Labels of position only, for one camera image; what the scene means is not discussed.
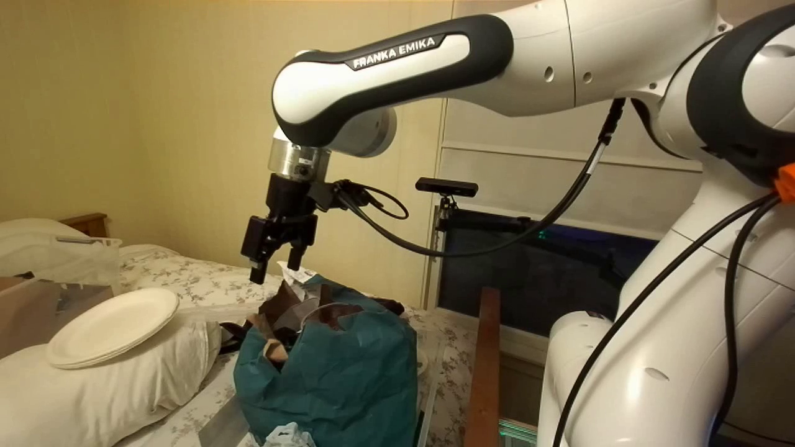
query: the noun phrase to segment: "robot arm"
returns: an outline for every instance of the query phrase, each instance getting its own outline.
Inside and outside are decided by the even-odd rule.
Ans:
[[[329,150],[374,156],[392,135],[390,107],[419,97],[450,97],[506,117],[572,110],[596,100],[633,97],[652,141],[708,165],[708,182],[690,212],[620,290],[625,309],[646,279],[692,242],[717,215],[770,189],[775,170],[795,161],[795,6],[721,35],[713,0],[538,0],[513,11],[450,20],[351,52],[303,52],[272,84],[278,133],[271,153],[265,220],[251,220],[242,254],[262,279],[271,254],[291,243],[291,269],[312,243],[316,197]],[[737,330],[742,350],[784,320],[795,302],[795,235],[770,226],[757,264],[773,274],[737,302],[757,310]],[[655,294],[599,361],[583,401],[568,421],[580,446],[682,446],[705,441],[724,369],[714,362],[724,339],[711,330],[721,307],[717,259],[729,238],[698,251],[696,262]],[[563,319],[552,334],[538,443],[552,432],[583,355],[606,323]]]
[[[242,254],[251,282],[291,243],[297,269],[312,243],[311,189],[327,153],[379,155],[390,107],[450,97],[500,114],[543,114],[611,97],[657,97],[692,47],[717,33],[713,0],[543,0],[460,17],[351,52],[303,52],[272,82],[278,133],[265,220],[251,220]]]

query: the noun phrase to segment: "white bedding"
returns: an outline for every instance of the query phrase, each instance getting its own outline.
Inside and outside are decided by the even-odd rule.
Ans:
[[[122,288],[162,285],[179,297],[182,310],[219,320],[242,320],[280,279],[265,285],[247,284],[247,269],[179,257],[162,247],[126,247],[122,254]],[[472,381],[474,330],[447,310],[408,310],[418,330],[421,408],[431,415],[428,447],[462,446],[462,417]],[[228,447],[228,432],[241,432],[233,406],[233,355],[223,355],[203,390],[162,424],[132,437],[123,447]]]

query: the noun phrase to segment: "green bag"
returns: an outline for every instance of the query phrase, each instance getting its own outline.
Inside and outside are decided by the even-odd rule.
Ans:
[[[336,329],[305,323],[280,370],[262,359],[257,330],[247,330],[233,370],[247,432],[262,443],[278,424],[297,422],[317,447],[409,447],[418,432],[414,330],[351,288],[332,303],[360,310]]]

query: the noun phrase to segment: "wire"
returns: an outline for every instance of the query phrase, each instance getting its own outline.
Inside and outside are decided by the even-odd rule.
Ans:
[[[757,221],[779,205],[778,197],[768,197],[768,202],[749,215],[749,220],[742,223],[729,254],[728,254],[728,269],[724,269],[724,297],[723,297],[723,323],[724,323],[724,390],[723,390],[723,402],[717,408],[717,415],[713,421],[713,431],[711,431],[711,446],[717,437],[721,422],[724,421],[729,402],[734,401],[734,390],[737,390],[737,326],[734,326],[734,285],[737,285],[737,269],[739,269],[739,257],[742,249],[753,235],[753,230],[757,226]]]
[[[390,220],[394,220],[394,221],[404,221],[404,220],[409,216],[409,212],[404,208],[404,205],[403,205],[398,197],[392,197],[392,195],[387,195],[387,192],[383,192],[383,189],[368,187],[368,184],[357,184],[357,187],[369,195],[369,205],[372,205],[378,212],[383,212],[385,216],[390,216]],[[392,202],[392,205],[400,208],[400,215],[387,212],[387,207],[383,207],[372,195]]]
[[[496,251],[505,251],[508,247],[517,247],[532,237],[536,237],[538,231],[548,230],[558,216],[563,216],[568,212],[568,207],[575,202],[575,197],[583,192],[583,187],[589,184],[604,150],[611,145],[611,138],[615,133],[615,124],[620,119],[620,110],[624,110],[624,100],[613,100],[611,113],[599,133],[599,141],[592,150],[585,165],[580,167],[580,172],[575,175],[574,184],[568,187],[568,192],[555,202],[555,207],[536,223],[532,223],[529,230],[524,230],[521,235],[517,235],[513,238],[482,249],[482,251],[457,251],[457,254],[447,254],[447,251],[434,251],[434,249],[425,249],[418,247],[413,242],[400,238],[398,235],[387,231],[385,226],[379,226],[374,220],[369,220],[346,192],[341,192],[341,202],[346,208],[351,208],[357,220],[362,220],[368,226],[372,226],[383,238],[392,242],[394,247],[419,254],[419,257],[429,257],[429,259],[474,259],[474,257],[488,257]]]
[[[755,441],[762,441],[762,443],[775,443],[775,446],[795,446],[795,441],[782,441],[782,437],[768,437],[768,434],[759,434],[759,432],[753,432],[753,431],[744,431],[739,424],[732,424],[732,422],[723,422],[724,427],[744,434],[744,437],[755,437]]]
[[[606,345],[615,339],[615,334],[625,326],[625,320],[647,302],[647,297],[682,264],[687,262],[703,243],[708,243],[714,235],[721,235],[724,226],[729,226],[732,221],[737,221],[739,216],[759,208],[762,205],[770,202],[773,195],[759,197],[744,207],[739,207],[737,212],[728,215],[724,220],[721,220],[714,226],[711,226],[705,235],[700,235],[685,251],[680,251],[640,294],[637,299],[615,319],[615,323],[604,334],[604,339],[599,340],[599,345],[592,350],[592,355],[585,359],[585,362],[580,365],[572,393],[567,395],[567,402],[560,408],[560,417],[555,422],[554,431],[554,443],[552,447],[558,447],[563,441],[563,431],[568,422],[568,415],[574,410],[574,401],[583,385],[583,381],[589,377],[589,372],[594,370],[599,355],[606,350]]]

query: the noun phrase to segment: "paper plate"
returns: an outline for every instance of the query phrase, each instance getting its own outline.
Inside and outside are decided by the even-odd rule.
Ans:
[[[112,361],[158,334],[175,315],[175,297],[143,288],[90,309],[64,326],[47,345],[57,369],[87,369]]]

